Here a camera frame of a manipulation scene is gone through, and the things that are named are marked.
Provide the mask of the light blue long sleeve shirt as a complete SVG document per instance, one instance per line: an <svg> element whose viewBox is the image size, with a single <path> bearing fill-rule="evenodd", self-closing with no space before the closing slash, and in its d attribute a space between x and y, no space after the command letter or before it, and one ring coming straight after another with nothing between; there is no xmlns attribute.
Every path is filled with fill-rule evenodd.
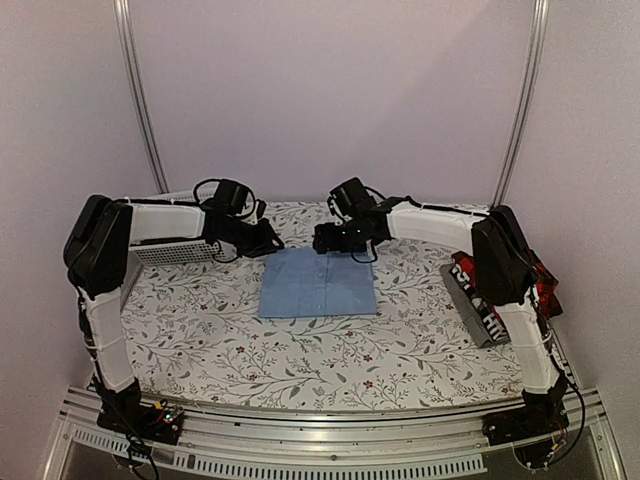
<svg viewBox="0 0 640 480"><path fill-rule="evenodd" d="M318 254L288 248L267 257L258 316L268 319L373 315L372 259L366 253Z"/></svg>

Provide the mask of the red black plaid shirt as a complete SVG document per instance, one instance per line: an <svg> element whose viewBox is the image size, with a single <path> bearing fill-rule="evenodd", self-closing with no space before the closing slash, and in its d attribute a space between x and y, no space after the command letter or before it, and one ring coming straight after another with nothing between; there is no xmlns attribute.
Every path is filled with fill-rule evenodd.
<svg viewBox="0 0 640 480"><path fill-rule="evenodd" d="M549 272L533 249L530 250L534 266L538 273L536 288L539 297L539 307L547 318L559 316L563 313L562 306L555 294L558 280ZM474 259L462 251L451 255L454 266L450 274L470 297L477 293L474 273Z"/></svg>

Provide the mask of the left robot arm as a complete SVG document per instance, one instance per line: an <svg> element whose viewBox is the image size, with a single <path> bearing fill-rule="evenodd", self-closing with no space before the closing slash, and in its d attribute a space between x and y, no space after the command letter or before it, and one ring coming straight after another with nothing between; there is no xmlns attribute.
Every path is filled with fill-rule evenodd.
<svg viewBox="0 0 640 480"><path fill-rule="evenodd" d="M163 248L201 241L227 244L236 258L258 258L283 249L265 218L265 201L232 179L197 183L189 201L111 199L86 201L63 249L67 278L77 295L79 328L94 364L95 389L112 402L111 419L128 434L148 426L141 390L126 352L121 325L122 286L136 246Z"/></svg>

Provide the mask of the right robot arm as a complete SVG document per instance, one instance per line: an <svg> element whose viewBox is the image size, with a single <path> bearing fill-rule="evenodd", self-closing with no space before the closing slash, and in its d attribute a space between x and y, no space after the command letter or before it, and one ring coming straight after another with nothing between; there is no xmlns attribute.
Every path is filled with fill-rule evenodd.
<svg viewBox="0 0 640 480"><path fill-rule="evenodd" d="M315 226L319 254L357 256L374 253L385 241L408 239L469 256L475 292L497 313L520 363L526 407L518 412L517 427L537 436L554 422L568 388L549 345L548 321L563 311L558 282L529 247L510 207L483 212L382 197L357 177L335 187L327 203L338 220Z"/></svg>

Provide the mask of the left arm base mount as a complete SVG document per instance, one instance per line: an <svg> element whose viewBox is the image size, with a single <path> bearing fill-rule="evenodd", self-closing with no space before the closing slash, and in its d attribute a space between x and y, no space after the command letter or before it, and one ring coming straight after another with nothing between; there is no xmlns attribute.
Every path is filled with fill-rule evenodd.
<svg viewBox="0 0 640 480"><path fill-rule="evenodd" d="M121 392L95 385L101 401L97 425L113 432L130 435L136 439L177 445L184 422L183 409L170 406L165 399L153 405L141 402L137 382Z"/></svg>

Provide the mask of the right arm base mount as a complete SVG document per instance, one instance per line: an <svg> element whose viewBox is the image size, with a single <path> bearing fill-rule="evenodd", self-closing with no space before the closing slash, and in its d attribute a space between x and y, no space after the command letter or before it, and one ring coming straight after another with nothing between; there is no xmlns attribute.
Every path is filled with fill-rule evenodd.
<svg viewBox="0 0 640 480"><path fill-rule="evenodd" d="M546 439L516 447L516 460L524 467L538 470L548 467L565 444L569 421L564 410L564 393L544 395L523 392L522 407L487 414L482 419L482 433L491 446Z"/></svg>

